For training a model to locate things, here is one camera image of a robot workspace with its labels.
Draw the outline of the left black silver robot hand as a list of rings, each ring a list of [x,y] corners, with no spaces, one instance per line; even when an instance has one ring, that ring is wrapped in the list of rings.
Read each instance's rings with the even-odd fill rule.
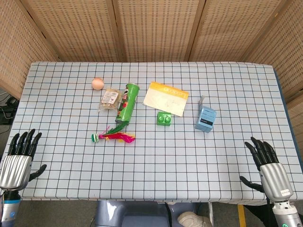
[[[0,171],[0,188],[4,191],[21,191],[27,184],[38,178],[46,169],[42,165],[36,172],[31,173],[32,162],[38,142],[42,136],[34,136],[35,129],[23,134],[16,134],[10,142],[8,154],[4,157]]]

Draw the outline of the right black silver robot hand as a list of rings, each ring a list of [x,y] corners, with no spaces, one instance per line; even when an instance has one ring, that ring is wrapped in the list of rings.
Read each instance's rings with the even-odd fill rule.
[[[245,142],[250,150],[261,184],[253,183],[244,176],[240,180],[249,188],[264,193],[272,202],[287,201],[293,195],[288,175],[282,163],[279,162],[273,147],[266,141],[250,138],[253,144]]]

